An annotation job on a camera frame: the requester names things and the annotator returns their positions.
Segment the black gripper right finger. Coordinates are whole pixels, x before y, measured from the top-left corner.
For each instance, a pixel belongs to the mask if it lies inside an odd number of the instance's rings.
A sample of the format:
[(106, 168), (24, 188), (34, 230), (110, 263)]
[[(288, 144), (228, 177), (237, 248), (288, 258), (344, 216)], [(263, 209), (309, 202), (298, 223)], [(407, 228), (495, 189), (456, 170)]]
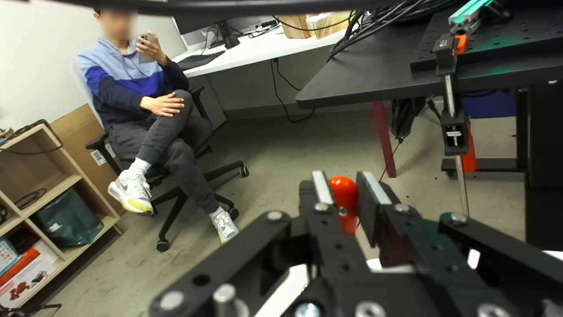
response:
[(435, 317), (469, 317), (471, 269), (463, 251), (437, 221), (404, 204), (388, 182), (368, 170), (360, 170), (356, 179), (360, 218), (368, 241), (381, 248), (383, 265), (411, 265), (439, 309)]

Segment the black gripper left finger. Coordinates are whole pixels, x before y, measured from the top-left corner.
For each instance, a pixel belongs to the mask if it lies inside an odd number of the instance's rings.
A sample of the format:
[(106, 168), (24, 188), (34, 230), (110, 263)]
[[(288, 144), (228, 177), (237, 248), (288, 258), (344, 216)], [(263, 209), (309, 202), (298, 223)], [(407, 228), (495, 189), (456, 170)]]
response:
[(300, 202), (312, 241), (310, 285), (298, 299), (300, 317), (377, 317), (372, 269), (354, 233), (342, 226), (325, 170), (303, 182)]

